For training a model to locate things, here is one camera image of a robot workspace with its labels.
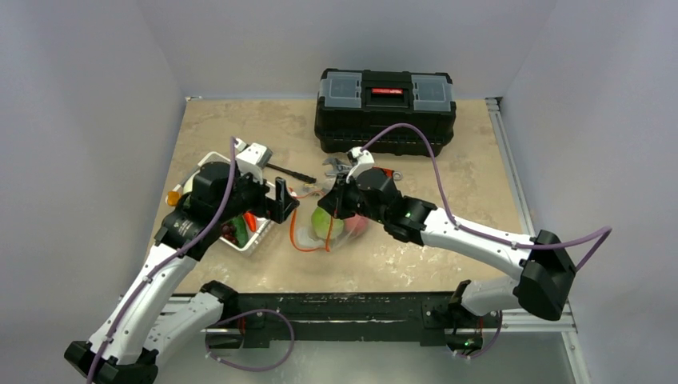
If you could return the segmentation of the white plastic basket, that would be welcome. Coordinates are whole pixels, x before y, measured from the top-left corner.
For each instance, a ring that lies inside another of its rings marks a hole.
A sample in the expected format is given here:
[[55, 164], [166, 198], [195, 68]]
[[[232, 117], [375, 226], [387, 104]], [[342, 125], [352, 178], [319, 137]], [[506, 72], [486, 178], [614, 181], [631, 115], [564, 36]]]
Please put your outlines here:
[[[205, 154], [205, 156], [197, 161], [197, 163], [192, 166], [189, 171], [184, 175], [180, 182], [178, 182], [172, 190], [181, 192], [181, 194], [187, 194], [193, 189], [193, 180], [201, 170], [201, 168], [208, 162], [223, 162], [229, 163], [229, 158], [223, 154], [220, 154], [217, 151], [210, 151]], [[251, 255], [254, 250], [257, 248], [259, 243], [263, 240], [265, 235], [272, 227], [272, 221], [267, 218], [257, 218], [258, 229], [255, 233], [249, 232], [249, 241], [243, 248], [239, 248], [234, 244], [227, 242], [224, 238], [220, 237], [218, 240], [228, 246], [230, 249], [240, 252], [244, 255]]]

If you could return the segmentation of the green cabbage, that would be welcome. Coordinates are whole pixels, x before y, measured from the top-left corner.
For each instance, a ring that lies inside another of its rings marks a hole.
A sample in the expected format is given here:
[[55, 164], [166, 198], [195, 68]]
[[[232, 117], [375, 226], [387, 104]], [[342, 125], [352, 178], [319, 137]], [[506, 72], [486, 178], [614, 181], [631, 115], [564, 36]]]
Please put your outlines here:
[[313, 233], [321, 239], [334, 240], [344, 232], [343, 221], [333, 218], [320, 207], [311, 214], [311, 227]]

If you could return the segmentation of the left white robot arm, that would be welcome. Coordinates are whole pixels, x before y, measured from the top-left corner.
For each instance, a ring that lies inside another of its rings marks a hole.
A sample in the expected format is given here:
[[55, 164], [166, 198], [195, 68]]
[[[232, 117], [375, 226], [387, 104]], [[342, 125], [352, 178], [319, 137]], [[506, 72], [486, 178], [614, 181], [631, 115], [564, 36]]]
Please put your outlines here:
[[286, 181], [266, 181], [255, 166], [207, 162], [171, 190], [173, 210], [162, 220], [144, 264], [114, 312], [64, 357], [88, 383], [151, 383], [164, 358], [185, 339], [216, 324], [241, 325], [247, 313], [227, 285], [206, 283], [187, 306], [158, 323], [179, 283], [243, 214], [283, 223], [298, 207]]

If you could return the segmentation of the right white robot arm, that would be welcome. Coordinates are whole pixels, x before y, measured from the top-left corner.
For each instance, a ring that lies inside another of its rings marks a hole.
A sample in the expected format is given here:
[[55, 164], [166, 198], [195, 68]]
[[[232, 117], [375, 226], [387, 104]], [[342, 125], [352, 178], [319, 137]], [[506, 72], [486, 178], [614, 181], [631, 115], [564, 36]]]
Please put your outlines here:
[[451, 250], [504, 273], [459, 285], [449, 315], [461, 326], [493, 310], [516, 308], [556, 321], [576, 277], [576, 267], [554, 233], [541, 230], [531, 237], [451, 219], [434, 203], [402, 194], [382, 170], [340, 176], [318, 206], [334, 218], [360, 215], [398, 241]]

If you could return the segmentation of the clear zip top bag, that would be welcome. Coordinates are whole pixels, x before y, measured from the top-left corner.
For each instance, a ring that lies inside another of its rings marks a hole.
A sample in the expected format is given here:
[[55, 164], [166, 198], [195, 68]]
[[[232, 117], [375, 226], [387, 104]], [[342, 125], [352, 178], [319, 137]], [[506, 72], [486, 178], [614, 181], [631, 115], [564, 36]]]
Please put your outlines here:
[[369, 220], [360, 215], [338, 219], [326, 213], [317, 203], [330, 192], [334, 178], [317, 183], [289, 187], [290, 194], [300, 201], [289, 220], [289, 240], [300, 252], [327, 253], [338, 251], [359, 239], [369, 228]]

